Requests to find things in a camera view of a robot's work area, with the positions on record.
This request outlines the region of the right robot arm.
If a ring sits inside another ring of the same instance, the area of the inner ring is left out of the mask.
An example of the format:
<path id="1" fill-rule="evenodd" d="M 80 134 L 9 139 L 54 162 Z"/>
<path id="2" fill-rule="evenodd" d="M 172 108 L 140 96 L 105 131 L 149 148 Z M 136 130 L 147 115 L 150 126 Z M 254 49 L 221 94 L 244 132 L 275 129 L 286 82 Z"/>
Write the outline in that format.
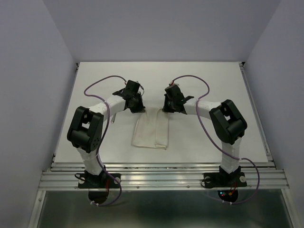
<path id="1" fill-rule="evenodd" d="M 221 141 L 221 147 L 218 147 L 222 152 L 219 171 L 204 173 L 201 185 L 206 189 L 246 187 L 245 174 L 239 164 L 239 148 L 247 123 L 233 101 L 189 103 L 194 97 L 185 97 L 177 84 L 165 88 L 164 96 L 164 112 L 196 115 L 199 120 L 202 117 L 211 120 Z"/>

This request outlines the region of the white cloth napkin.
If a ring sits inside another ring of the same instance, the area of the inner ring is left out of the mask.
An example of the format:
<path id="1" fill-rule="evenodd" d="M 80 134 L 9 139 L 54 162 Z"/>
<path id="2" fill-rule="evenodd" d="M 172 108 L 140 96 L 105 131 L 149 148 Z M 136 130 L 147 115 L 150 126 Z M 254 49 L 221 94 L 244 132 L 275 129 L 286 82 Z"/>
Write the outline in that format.
<path id="1" fill-rule="evenodd" d="M 142 148 L 164 149 L 169 142 L 169 116 L 162 109 L 147 107 L 136 123 L 132 145 Z"/>

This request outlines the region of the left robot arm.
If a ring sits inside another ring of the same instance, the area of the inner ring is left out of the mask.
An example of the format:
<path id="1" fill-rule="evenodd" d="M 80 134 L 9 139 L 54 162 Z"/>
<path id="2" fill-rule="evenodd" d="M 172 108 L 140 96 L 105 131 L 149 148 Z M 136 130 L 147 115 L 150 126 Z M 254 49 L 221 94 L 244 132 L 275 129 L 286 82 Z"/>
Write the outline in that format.
<path id="1" fill-rule="evenodd" d="M 114 92 L 107 100 L 102 99 L 101 103 L 90 108 L 80 106 L 75 110 L 67 139 L 80 153 L 85 166 L 83 173 L 75 174 L 80 189 L 120 187 L 121 175 L 107 173 L 98 150 L 111 117 L 126 109 L 132 113 L 144 112 L 140 89 L 142 86 L 138 82 L 129 80 L 125 83 L 125 88 Z"/>

